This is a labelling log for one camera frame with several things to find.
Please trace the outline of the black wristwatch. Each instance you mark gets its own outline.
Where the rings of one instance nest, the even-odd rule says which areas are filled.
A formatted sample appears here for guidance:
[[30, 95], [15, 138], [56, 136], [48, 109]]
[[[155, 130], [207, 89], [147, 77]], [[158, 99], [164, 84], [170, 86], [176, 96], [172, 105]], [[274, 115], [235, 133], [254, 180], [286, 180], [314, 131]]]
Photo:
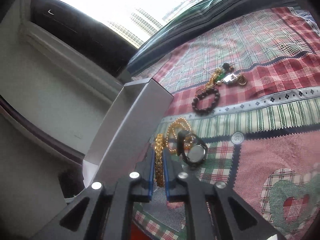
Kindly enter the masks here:
[[196, 134], [182, 130], [177, 135], [176, 151], [189, 166], [199, 166], [205, 159], [208, 147]]

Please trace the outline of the green jade pendant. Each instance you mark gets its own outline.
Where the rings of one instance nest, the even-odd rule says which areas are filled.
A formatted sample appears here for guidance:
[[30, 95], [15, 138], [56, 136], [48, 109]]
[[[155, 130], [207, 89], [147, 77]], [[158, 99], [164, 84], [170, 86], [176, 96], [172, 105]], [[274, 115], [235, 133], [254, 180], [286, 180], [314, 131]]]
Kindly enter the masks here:
[[225, 73], [221, 73], [218, 77], [217, 77], [217, 81], [223, 80], [223, 78], [225, 77]]

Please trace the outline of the patchwork plaid bed quilt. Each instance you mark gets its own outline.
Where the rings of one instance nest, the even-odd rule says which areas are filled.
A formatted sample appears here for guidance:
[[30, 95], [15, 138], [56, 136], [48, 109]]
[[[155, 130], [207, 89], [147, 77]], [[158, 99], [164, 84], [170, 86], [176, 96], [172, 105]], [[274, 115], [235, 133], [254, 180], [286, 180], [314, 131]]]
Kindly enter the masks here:
[[[238, 80], [204, 90], [224, 63]], [[182, 117], [208, 147], [193, 174], [224, 181], [287, 239], [304, 239], [319, 214], [319, 27], [310, 13], [240, 16], [135, 75], [147, 77], [174, 97], [156, 132]]]

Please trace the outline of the dark green striped pillow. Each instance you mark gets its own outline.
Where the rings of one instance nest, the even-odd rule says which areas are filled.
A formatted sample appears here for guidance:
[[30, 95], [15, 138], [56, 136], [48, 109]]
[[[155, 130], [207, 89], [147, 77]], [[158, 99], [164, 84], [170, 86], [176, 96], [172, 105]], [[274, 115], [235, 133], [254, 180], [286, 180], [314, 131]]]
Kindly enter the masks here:
[[185, 42], [237, 17], [264, 9], [297, 6], [297, 0], [203, 0], [147, 40], [126, 70], [135, 76]]

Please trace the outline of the silver square pendant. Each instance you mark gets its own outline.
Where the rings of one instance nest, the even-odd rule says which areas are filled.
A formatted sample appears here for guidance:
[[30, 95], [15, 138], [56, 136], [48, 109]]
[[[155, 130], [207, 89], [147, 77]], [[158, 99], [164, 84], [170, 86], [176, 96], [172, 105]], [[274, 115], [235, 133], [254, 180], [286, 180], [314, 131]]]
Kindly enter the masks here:
[[238, 80], [238, 76], [234, 73], [228, 74], [223, 78], [225, 84], [233, 84]]

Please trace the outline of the white open jewelry box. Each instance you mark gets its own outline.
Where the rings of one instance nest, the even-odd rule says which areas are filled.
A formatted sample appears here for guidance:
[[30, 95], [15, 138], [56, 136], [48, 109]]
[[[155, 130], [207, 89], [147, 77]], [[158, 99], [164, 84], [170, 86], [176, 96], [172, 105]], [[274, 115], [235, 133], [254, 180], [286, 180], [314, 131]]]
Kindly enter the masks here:
[[152, 78], [126, 83], [84, 157], [84, 186], [95, 181], [113, 185], [133, 171], [173, 98]]

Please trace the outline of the dark bead charm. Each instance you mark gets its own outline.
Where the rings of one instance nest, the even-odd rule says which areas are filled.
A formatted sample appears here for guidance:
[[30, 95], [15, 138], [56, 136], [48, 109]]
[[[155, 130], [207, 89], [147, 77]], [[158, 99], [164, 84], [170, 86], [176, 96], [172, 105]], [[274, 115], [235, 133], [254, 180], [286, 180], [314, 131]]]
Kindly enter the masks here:
[[224, 64], [222, 65], [222, 68], [223, 68], [223, 70], [224, 70], [225, 73], [231, 73], [231, 72], [233, 72], [233, 70], [234, 70], [233, 66], [231, 66], [231, 65], [228, 64], [228, 63], [224, 63]]

